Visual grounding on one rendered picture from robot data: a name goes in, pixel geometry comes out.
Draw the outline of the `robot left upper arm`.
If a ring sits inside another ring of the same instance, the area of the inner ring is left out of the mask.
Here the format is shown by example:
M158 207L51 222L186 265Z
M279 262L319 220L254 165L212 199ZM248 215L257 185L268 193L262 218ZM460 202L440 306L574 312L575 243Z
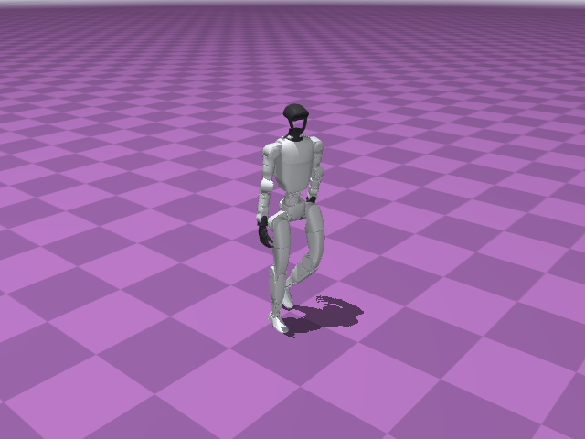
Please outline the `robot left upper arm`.
M314 142L314 160L311 177L315 180L320 179L324 175L324 169L319 166L322 161L322 152L324 150L324 143L315 136L310 137Z

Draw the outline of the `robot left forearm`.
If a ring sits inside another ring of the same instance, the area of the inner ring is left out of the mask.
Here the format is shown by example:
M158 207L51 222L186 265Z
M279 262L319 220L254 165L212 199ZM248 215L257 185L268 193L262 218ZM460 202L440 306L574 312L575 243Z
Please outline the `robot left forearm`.
M312 177L310 178L310 184L309 184L308 193L307 193L307 197L309 200L312 196L315 196L316 199L318 198L317 193L319 190L319 184L321 183L321 179L322 178L315 180Z

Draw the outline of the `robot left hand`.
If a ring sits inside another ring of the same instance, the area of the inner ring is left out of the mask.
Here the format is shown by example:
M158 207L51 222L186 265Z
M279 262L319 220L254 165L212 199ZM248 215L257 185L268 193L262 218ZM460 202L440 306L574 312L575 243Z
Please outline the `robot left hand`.
M313 203L315 203L316 197L315 197L315 196L312 196L312 197L310 198L310 200L309 200L309 199L308 199L308 197L307 197L307 198L306 198L306 200L307 200L306 202L313 202ZM300 218L299 218L299 220L303 220L303 218L302 218L302 217L300 217Z

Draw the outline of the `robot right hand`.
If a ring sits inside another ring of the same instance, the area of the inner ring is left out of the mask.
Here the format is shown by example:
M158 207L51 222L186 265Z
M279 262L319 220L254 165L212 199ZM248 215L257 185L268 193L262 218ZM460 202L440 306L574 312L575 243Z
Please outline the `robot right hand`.
M260 242L265 245L268 248L273 248L274 246L271 246L268 243L268 240L273 243L273 240L270 238L270 236L268 235L268 231L266 229L266 226L268 225L268 219L266 216L262 216L261 217L261 223L257 223L257 225L259 226L259 235L260 235ZM268 240L267 240L268 239Z

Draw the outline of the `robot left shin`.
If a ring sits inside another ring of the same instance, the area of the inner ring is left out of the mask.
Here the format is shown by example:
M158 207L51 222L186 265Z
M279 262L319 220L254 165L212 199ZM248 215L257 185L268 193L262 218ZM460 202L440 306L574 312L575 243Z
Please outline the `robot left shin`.
M286 291L286 289L289 290L290 287L294 286L295 284L298 284L299 282L301 282L304 279L306 279L307 277L309 277L311 274L313 274L319 268L307 270L304 268L302 263L298 263L295 266L295 268L292 270L292 274L290 275L290 277L285 281L285 286L286 286L285 291Z

